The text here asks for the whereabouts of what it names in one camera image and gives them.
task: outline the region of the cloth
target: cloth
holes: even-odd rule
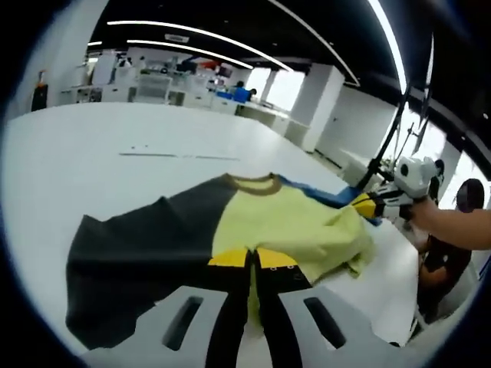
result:
[[[89,349],[128,338],[137,318],[224,251],[258,246],[293,257],[310,282],[374,244],[351,206],[329,208],[279,177],[225,174],[105,222],[84,216],[67,264],[67,326]]]
[[[435,314],[443,297],[450,293],[470,263],[471,251],[457,248],[433,236],[429,237],[430,250],[424,260],[429,272],[445,267],[447,279],[435,287],[420,287],[417,302],[422,314]]]
[[[347,186],[341,190],[338,194],[332,194],[329,192],[324,192],[322,190],[311,187],[309,184],[304,184],[301,182],[293,182],[286,179],[284,176],[279,176],[280,180],[287,186],[292,186],[293,188],[298,188],[303,193],[317,202],[323,205],[332,207],[333,209],[341,209],[346,205],[349,205],[353,199],[361,194],[361,191],[353,188],[352,186]],[[374,226],[379,226],[382,223],[381,219],[378,218],[366,218]]]

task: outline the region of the hand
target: hand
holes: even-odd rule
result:
[[[421,230],[428,230],[434,216],[439,211],[438,206],[431,199],[426,198],[422,202],[414,203],[410,209],[411,224]]]

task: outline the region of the white table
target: white table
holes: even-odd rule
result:
[[[345,187],[255,120],[182,107],[54,107],[10,121],[4,139],[2,206],[12,260],[32,303],[74,353],[85,348],[64,323],[65,265],[83,214],[105,220],[224,172],[281,173],[329,192]],[[131,146],[238,160],[118,155]],[[323,284],[365,314],[379,337],[404,344],[416,305],[417,252],[388,222],[367,228],[377,244],[373,263],[358,279],[340,273]],[[239,365],[268,359],[267,354],[264,339],[250,339]]]

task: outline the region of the black ceiling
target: black ceiling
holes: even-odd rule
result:
[[[397,79],[392,54],[384,32],[367,0],[280,0],[313,27],[346,62],[361,88],[377,94],[374,75]],[[400,48],[407,78],[422,88],[430,54],[431,34],[435,37],[433,98],[452,110],[479,135],[491,137],[489,111],[491,28],[486,16],[490,2],[480,0],[379,0],[387,14]],[[189,46],[230,58],[257,58],[250,51],[208,36],[150,25],[108,26],[108,21],[165,21],[211,31],[254,47],[273,57],[297,57],[334,64],[351,77],[332,53],[294,18],[267,0],[231,3],[110,0],[92,41],[105,48],[127,48],[127,39],[165,41],[166,33],[189,36]],[[294,69],[305,65],[285,62]],[[275,64],[266,63],[269,67]],[[394,102],[399,91],[390,90]],[[491,139],[486,139],[491,148]]]

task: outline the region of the black t-shirt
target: black t-shirt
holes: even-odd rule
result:
[[[441,285],[442,292],[447,294],[453,289],[470,262],[471,251],[457,248],[433,236],[429,237],[430,251],[424,260],[429,272],[440,267],[447,270],[447,280]]]

